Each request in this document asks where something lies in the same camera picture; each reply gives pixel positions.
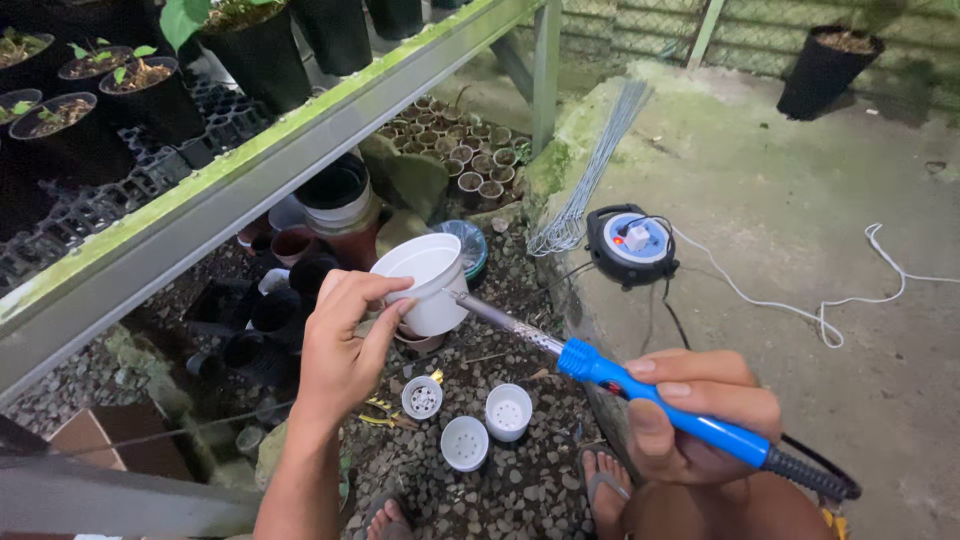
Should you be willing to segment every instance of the white plastic pot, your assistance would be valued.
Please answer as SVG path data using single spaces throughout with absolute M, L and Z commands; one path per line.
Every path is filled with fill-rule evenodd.
M 526 390 L 516 384 L 500 384 L 487 396 L 487 429 L 496 440 L 516 441 L 527 431 L 533 412 Z
M 408 240 L 383 256 L 371 269 L 387 278 L 412 277 L 414 285 L 390 293 L 387 303 L 416 298 L 417 304 L 403 322 L 417 335 L 430 337 L 453 330 L 467 317 L 443 289 L 467 292 L 460 238 L 448 233 L 425 234 Z
M 429 377 L 415 377 L 403 387 L 400 396 L 403 412 L 414 420 L 426 420 L 440 410 L 444 402 L 444 391 Z
M 440 436 L 440 451 L 454 469 L 469 473 L 476 471 L 487 458 L 490 438 L 479 420 L 459 416 L 450 421 Z

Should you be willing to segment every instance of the metal pole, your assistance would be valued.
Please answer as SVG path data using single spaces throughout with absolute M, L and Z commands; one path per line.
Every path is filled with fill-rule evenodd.
M 704 60 L 707 45 L 710 43 L 710 37 L 713 36 L 713 30 L 717 26 L 717 20 L 720 18 L 720 12 L 723 11 L 725 0 L 708 0 L 708 2 L 709 6 L 707 7 L 707 13 L 704 15 L 704 22 L 700 25 L 700 34 L 697 35 L 697 41 L 693 44 L 690 60 L 686 63 L 687 69 L 700 67 L 700 62 Z
M 538 156 L 553 139 L 557 120 L 557 70 L 560 66 L 561 0 L 547 0 L 534 17 L 534 148 Z
M 253 530 L 260 494 L 93 467 L 0 456 L 0 524 L 10 532 L 231 536 Z

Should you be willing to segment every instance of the black pot on floor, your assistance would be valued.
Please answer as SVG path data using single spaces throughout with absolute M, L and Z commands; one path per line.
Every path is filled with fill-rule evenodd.
M 151 86 L 123 91 L 117 88 L 112 73 L 100 81 L 105 103 L 112 103 L 133 122 L 142 125 L 149 135 L 172 145 L 204 134 L 204 118 L 183 86 L 180 63 L 170 57 L 153 57 L 143 63 L 170 69 L 170 75 Z M 135 73 L 140 61 L 127 64 L 128 73 Z
M 274 114 L 296 109 L 310 97 L 310 82 L 290 28 L 290 9 L 250 28 L 199 34 L 244 93 Z
M 255 330 L 233 335 L 224 348 L 227 368 L 266 386 L 282 386 L 297 370 L 297 359 L 283 343 Z
M 415 36 L 423 28 L 420 0 L 367 0 L 376 34 L 398 40 Z
M 20 88 L 36 88 L 49 95 L 60 85 L 57 70 L 70 59 L 62 41 L 50 34 L 35 34 L 49 45 L 25 61 L 0 69 L 0 93 Z
M 94 108 L 76 122 L 49 135 L 34 136 L 31 131 L 40 123 L 37 116 L 44 108 L 56 112 L 73 99 L 83 99 Z M 10 137 L 41 156 L 37 166 L 63 185 L 103 185 L 117 182 L 130 174 L 136 160 L 117 133 L 97 111 L 97 96 L 77 92 L 45 101 L 21 116 L 10 127 Z
M 845 32 L 842 26 L 817 26 L 810 29 L 804 50 L 793 73 L 786 80 L 777 110 L 797 120 L 813 120 L 847 89 L 847 86 L 883 52 L 883 40 L 870 36 L 874 52 L 847 53 L 827 47 L 817 40 L 823 34 Z M 862 32 L 854 36 L 866 37 Z
M 370 65 L 362 0 L 292 0 L 294 18 L 324 73 L 345 76 Z

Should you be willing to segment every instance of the metal wire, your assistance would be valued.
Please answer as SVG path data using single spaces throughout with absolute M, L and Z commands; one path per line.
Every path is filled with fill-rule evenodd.
M 624 81 L 615 104 L 607 110 L 607 123 L 593 145 L 584 175 L 553 221 L 527 242 L 528 254 L 543 257 L 571 250 L 580 243 L 585 233 L 583 217 L 590 195 L 600 182 L 617 143 L 634 123 L 651 94 L 653 88 L 646 81 Z

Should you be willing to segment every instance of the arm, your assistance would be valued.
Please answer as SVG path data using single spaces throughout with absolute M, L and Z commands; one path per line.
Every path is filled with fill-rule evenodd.
M 631 376 L 656 384 L 668 404 L 743 426 L 773 443 L 780 440 L 777 397 L 759 388 L 743 358 L 730 351 L 670 350 L 625 364 Z M 674 431 L 649 400 L 629 406 L 630 457 L 648 479 L 686 485 L 717 538 L 829 540 L 824 519 L 786 479 L 758 473 L 735 457 Z
M 255 540 L 336 538 L 340 508 L 337 435 L 344 419 L 376 389 L 396 325 L 413 307 L 401 300 L 387 307 L 366 338 L 354 335 L 368 302 L 413 284 L 331 271 L 306 323 L 300 361 L 300 391 L 287 420 L 283 455 L 260 505 Z

